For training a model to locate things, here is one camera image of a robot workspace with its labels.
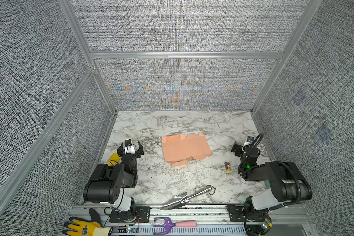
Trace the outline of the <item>pink paper box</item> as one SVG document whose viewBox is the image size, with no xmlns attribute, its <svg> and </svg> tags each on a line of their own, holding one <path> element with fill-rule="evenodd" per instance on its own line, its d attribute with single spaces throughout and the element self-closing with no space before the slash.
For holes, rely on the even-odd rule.
<svg viewBox="0 0 354 236">
<path fill-rule="evenodd" d="M 186 165 L 188 160 L 203 160 L 212 156 L 211 149 L 203 133 L 184 133 L 162 137 L 162 148 L 166 163 L 172 167 Z"/>
</svg>

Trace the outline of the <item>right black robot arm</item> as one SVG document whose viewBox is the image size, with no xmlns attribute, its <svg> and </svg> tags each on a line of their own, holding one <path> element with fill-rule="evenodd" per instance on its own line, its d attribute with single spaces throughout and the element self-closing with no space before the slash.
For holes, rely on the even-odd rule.
<svg viewBox="0 0 354 236">
<path fill-rule="evenodd" d="M 261 150 L 258 148 L 263 134 L 248 136 L 243 145 L 234 143 L 231 152 L 241 163 L 238 174 L 247 182 L 267 182 L 267 189 L 246 199 L 243 206 L 228 205 L 231 222 L 261 222 L 267 213 L 282 207 L 310 200 L 312 188 L 293 162 L 270 161 L 257 164 Z"/>
</svg>

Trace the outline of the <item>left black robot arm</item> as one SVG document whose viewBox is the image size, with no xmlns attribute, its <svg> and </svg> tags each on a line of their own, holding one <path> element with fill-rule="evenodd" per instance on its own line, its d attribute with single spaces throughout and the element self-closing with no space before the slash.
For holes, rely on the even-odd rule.
<svg viewBox="0 0 354 236">
<path fill-rule="evenodd" d="M 125 195 L 126 188 L 135 188 L 138 181 L 137 160 L 144 155 L 143 145 L 125 140 L 117 149 L 120 160 L 98 164 L 83 192 L 85 202 L 105 204 L 104 213 L 111 223 L 140 223 L 149 209 L 136 207 L 134 198 Z"/>
</svg>

